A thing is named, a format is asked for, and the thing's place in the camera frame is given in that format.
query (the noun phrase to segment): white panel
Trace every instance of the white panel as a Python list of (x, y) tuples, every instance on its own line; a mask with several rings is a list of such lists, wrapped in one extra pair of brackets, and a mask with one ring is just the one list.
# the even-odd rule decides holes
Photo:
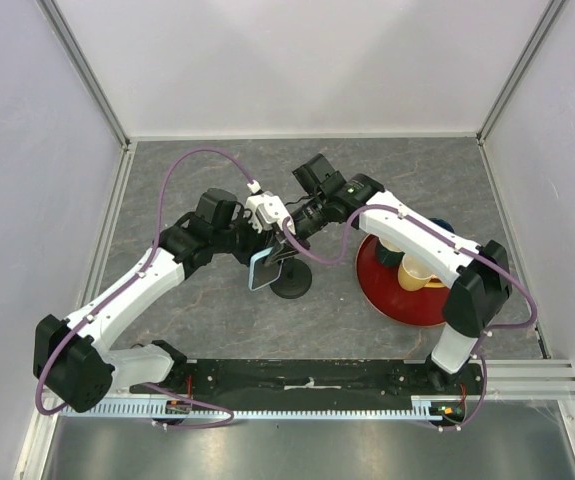
[(71, 311), (120, 158), (32, 0), (0, 0), (0, 479), (32, 411), (34, 329)]
[(546, 0), (60, 0), (132, 136), (474, 132)]
[(488, 142), (546, 340), (575, 367), (575, 0)]

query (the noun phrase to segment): round black base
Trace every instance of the round black base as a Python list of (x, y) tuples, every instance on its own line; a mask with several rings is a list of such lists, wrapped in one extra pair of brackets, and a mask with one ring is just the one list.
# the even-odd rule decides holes
[(278, 280), (270, 284), (271, 291), (281, 298), (302, 297), (311, 287), (311, 270), (302, 260), (288, 258)]

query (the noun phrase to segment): purple cable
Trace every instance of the purple cable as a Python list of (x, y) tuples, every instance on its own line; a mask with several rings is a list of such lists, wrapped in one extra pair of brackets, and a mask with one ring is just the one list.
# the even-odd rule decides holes
[[(389, 205), (365, 205), (363, 207), (358, 208), (356, 211), (354, 211), (349, 216), (349, 218), (347, 219), (347, 222), (345, 223), (345, 228), (343, 229), (342, 247), (340, 250), (340, 255), (336, 258), (331, 259), (331, 260), (318, 257), (317, 255), (314, 255), (309, 250), (307, 250), (305, 247), (303, 247), (298, 242), (298, 240), (294, 237), (294, 235), (289, 231), (289, 228), (287, 228), (287, 223), (289, 222), (288, 218), (285, 219), (285, 221), (283, 222), (283, 225), (282, 225), (283, 233), (285, 234), (285, 237), (287, 238), (289, 243), (292, 245), (292, 247), (294, 247), (298, 251), (298, 253), (301, 253), (304, 256), (306, 256), (307, 258), (310, 258), (311, 260), (314, 260), (318, 263), (322, 263), (324, 265), (336, 265), (343, 260), (345, 253), (347, 253), (347, 238), (348, 238), (348, 234), (349, 234), (349, 229), (351, 228), (351, 225), (352, 225), (354, 219), (358, 215), (360, 215), (361, 213), (366, 212), (367, 210), (384, 210), (386, 212), (393, 213), (394, 215), (398, 215), (398, 209), (395, 207), (391, 207)], [(421, 230), (423, 230), (423, 231), (429, 233), (430, 235), (432, 235), (433, 237), (437, 238), (438, 240), (443, 242), (445, 245), (447, 245), (449, 248), (454, 248), (456, 246), (456, 242), (447, 238), (442, 233), (434, 230), (431, 226), (426, 225), (425, 223), (423, 223), (419, 219), (417, 219), (411, 215), (406, 215), (403, 218), (405, 218), (405, 220), (408, 220), (409, 222), (413, 223), (414, 225), (416, 225)], [(468, 250), (466, 248), (461, 248), (460, 252), (464, 253), (465, 255), (467, 255), (467, 256), (469, 256), (469, 257), (471, 257), (477, 261), (479, 261), (483, 265), (491, 268), (493, 271), (495, 271), (501, 277), (503, 277), (505, 280), (507, 280), (509, 283), (511, 283), (514, 287), (516, 287), (516, 289), (525, 297), (525, 300), (527, 301), (527, 304), (529, 305), (529, 311), (530, 311), (529, 319), (525, 322), (517, 323), (517, 324), (489, 325), (486, 330), (483, 330), (483, 335), (474, 344), (474, 347), (472, 348), (472, 354), (476, 353), (478, 351), (483, 340), (487, 337), (487, 332), (490, 330), (528, 328), (528, 327), (531, 327), (534, 323), (536, 323), (536, 318), (538, 318), (538, 307), (536, 306), (536, 302), (534, 301), (534, 299), (530, 295), (530, 293), (527, 291), (527, 288), (525, 288), (525, 286), (523, 284), (521, 284), (520, 281), (516, 277), (511, 275), (509, 272), (505, 271), (500, 266), (496, 265), (491, 260), (483, 257), (482, 255), (480, 255), (476, 252), (472, 252), (471, 250)], [(481, 363), (482, 373), (483, 373), (482, 391), (481, 391), (478, 403), (476, 404), (476, 407), (474, 408), (474, 411), (459, 425), (460, 427), (467, 425), (476, 416), (476, 414), (480, 410), (480, 407), (483, 404), (483, 401), (485, 399), (485, 395), (487, 393), (487, 364), (485, 363), (485, 359), (481, 355), (478, 355), (478, 357), (480, 358), (480, 363)], [(454, 426), (454, 427), (443, 427), (443, 430), (452, 431), (452, 430), (457, 430), (457, 429), (456, 429), (456, 426)]]
[[(191, 150), (188, 150), (184, 154), (182, 154), (180, 156), (180, 158), (178, 160), (176, 160), (171, 167), (169, 167), (169, 170), (167, 170), (167, 174), (165, 175), (165, 179), (163, 180), (163, 184), (160, 188), (160, 194), (158, 195), (158, 211), (157, 211), (157, 215), (156, 215), (156, 235), (154, 236), (154, 241), (152, 243), (151, 252), (150, 252), (149, 256), (147, 257), (147, 260), (145, 260), (145, 263), (143, 264), (143, 266), (140, 268), (140, 270), (138, 270), (138, 272), (136, 274), (134, 274), (133, 277), (129, 278), (129, 280), (127, 280), (125, 283), (123, 283), (114, 292), (112, 292), (110, 295), (108, 295), (107, 298), (105, 298), (102, 302), (100, 302), (98, 305), (96, 305), (89, 312), (88, 315), (95, 317), (103, 308), (105, 308), (112, 301), (114, 301), (114, 299), (116, 299), (116, 297), (118, 297), (125, 290), (127, 290), (130, 286), (132, 286), (134, 284), (134, 282), (140, 278), (138, 276), (138, 274), (145, 272), (149, 268), (151, 263), (154, 261), (154, 258), (156, 258), (156, 254), (158, 252), (158, 244), (160, 243), (160, 230), (161, 230), (161, 226), (162, 226), (162, 216), (163, 216), (163, 200), (165, 198), (165, 189), (167, 188), (167, 182), (169, 181), (171, 174), (174, 172), (176, 167), (183, 160), (185, 160), (187, 157), (190, 157), (191, 155), (194, 155), (196, 153), (201, 153), (201, 152), (217, 153), (218, 155), (221, 155), (221, 156), (227, 158), (234, 165), (236, 165), (238, 167), (238, 169), (242, 172), (242, 174), (245, 176), (245, 178), (247, 179), (247, 181), (249, 183), (254, 183), (256, 181), (254, 179), (254, 177), (252, 177), (251, 174), (247, 171), (247, 169), (238, 161), (238, 159), (236, 159), (233, 155), (231, 155), (231, 154), (229, 154), (229, 153), (227, 153), (224, 150), (221, 150), (219, 148), (197, 147), (197, 148), (192, 148)], [(42, 415), (53, 415), (55, 413), (60, 412), (63, 408), (65, 408), (67, 406), (65, 403), (61, 403), (60, 405), (58, 405), (55, 408), (52, 408), (51, 410), (46, 409), (45, 406), (43, 405), (43, 401), (42, 401), (42, 392), (45, 388), (45, 382), (47, 381), (47, 376), (49, 375), (49, 372), (51, 371), (52, 367), (54, 366), (54, 363), (56, 362), (58, 355), (60, 355), (60, 353), (63, 351), (65, 346), (71, 341), (71, 339), (74, 338), (74, 336), (80, 330), (82, 330), (82, 328), (85, 325), (87, 325), (88, 323), (89, 323), (89, 320), (87, 318), (83, 318), (80, 322), (78, 322), (78, 324), (74, 328), (72, 328), (71, 331), (65, 336), (65, 338), (63, 338), (62, 341), (56, 346), (56, 348), (54, 349), (52, 354), (47, 359), (47, 362), (45, 363), (45, 366), (43, 367), (43, 369), (41, 371), (40, 377), (38, 378), (38, 385), (36, 386), (36, 393), (34, 395), (36, 409)]]
[(207, 402), (200, 402), (198, 400), (194, 400), (193, 398), (188, 398), (188, 397), (183, 397), (182, 395), (178, 395), (170, 390), (164, 389), (159, 387), (158, 385), (156, 385), (155, 383), (142, 383), (141, 384), (143, 387), (147, 387), (151, 390), (154, 390), (158, 393), (162, 393), (163, 395), (167, 395), (169, 397), (175, 398), (176, 400), (180, 400), (181, 402), (186, 403), (187, 405), (195, 405), (198, 407), (203, 407), (203, 408), (208, 408), (209, 410), (216, 410), (218, 412), (223, 412), (226, 413), (227, 415), (229, 415), (229, 417), (225, 418), (224, 420), (218, 420), (217, 422), (211, 422), (211, 423), (199, 423), (197, 425), (185, 425), (180, 424), (180, 425), (169, 425), (166, 424), (165, 422), (158, 422), (154, 420), (154, 424), (157, 426), (165, 426), (165, 428), (167, 428), (168, 430), (200, 430), (200, 429), (204, 429), (204, 428), (215, 428), (215, 427), (222, 427), (223, 425), (227, 425), (228, 423), (231, 423), (231, 421), (234, 419), (234, 412), (232, 412), (231, 410), (229, 410), (228, 408), (225, 407), (219, 407), (218, 405), (212, 405), (211, 403), (207, 403)]

